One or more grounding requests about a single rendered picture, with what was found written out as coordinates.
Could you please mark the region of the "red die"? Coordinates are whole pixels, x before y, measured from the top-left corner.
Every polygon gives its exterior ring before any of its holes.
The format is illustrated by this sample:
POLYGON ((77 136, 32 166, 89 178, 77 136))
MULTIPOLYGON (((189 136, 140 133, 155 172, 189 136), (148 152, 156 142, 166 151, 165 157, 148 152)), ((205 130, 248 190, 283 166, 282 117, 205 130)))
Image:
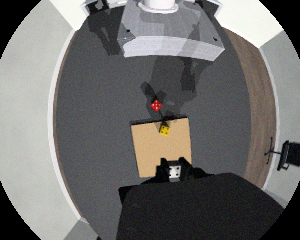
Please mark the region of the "red die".
POLYGON ((152 104, 151 107, 157 112, 162 104, 156 99, 152 104))

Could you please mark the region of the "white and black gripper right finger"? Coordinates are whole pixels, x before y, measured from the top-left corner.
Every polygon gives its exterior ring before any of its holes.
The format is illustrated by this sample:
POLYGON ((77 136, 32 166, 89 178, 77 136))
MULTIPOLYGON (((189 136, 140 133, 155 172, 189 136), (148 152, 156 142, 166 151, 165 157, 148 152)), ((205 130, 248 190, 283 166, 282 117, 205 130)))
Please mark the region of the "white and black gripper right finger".
POLYGON ((205 173, 201 168, 193 168, 192 165, 184 157, 178 158, 178 161, 181 164, 181 172, 179 177, 180 181, 215 175, 205 173))

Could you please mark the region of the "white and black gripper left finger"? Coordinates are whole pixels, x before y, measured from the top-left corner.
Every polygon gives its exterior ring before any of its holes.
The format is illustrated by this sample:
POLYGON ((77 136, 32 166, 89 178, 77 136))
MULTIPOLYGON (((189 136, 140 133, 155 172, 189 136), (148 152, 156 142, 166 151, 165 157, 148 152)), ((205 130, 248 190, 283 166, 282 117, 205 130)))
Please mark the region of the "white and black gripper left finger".
MULTIPOLYGON (((170 182, 170 180, 169 180, 170 167, 165 158, 161 158, 160 165, 156 165, 156 171, 157 172, 155 173, 155 177, 153 177, 147 181, 144 181, 141 184, 170 182)), ((134 186, 136 186, 136 185, 124 186, 124 187, 120 187, 118 189, 122 206, 123 206, 123 202, 124 202, 127 192, 134 186)))

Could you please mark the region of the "white die with black pips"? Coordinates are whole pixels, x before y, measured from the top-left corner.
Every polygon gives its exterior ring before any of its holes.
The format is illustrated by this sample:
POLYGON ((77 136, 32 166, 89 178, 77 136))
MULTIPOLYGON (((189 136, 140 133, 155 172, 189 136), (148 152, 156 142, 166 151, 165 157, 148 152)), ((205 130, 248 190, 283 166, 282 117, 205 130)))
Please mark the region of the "white die with black pips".
POLYGON ((170 160, 167 161, 168 165, 170 167, 170 177, 180 177, 180 172, 181 172, 181 164, 179 163, 178 160, 170 160))

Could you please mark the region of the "yellow die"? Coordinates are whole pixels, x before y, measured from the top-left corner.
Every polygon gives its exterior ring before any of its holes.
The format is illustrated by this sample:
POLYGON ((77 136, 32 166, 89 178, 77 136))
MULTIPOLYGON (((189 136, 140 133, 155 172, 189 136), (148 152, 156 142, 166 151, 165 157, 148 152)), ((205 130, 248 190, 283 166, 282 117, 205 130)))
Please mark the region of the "yellow die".
POLYGON ((159 133, 168 136, 170 127, 161 125, 159 133))

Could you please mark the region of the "tan square mat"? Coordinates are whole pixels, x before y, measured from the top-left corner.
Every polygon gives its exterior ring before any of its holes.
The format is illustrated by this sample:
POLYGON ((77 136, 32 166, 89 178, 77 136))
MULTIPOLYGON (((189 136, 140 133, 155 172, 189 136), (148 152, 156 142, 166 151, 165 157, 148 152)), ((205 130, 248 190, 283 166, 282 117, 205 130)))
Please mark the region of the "tan square mat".
POLYGON ((170 161, 185 157, 191 164, 188 118, 132 125, 131 128, 140 177, 155 176, 160 158, 170 161), (171 128, 168 136, 159 133, 161 125, 171 128))

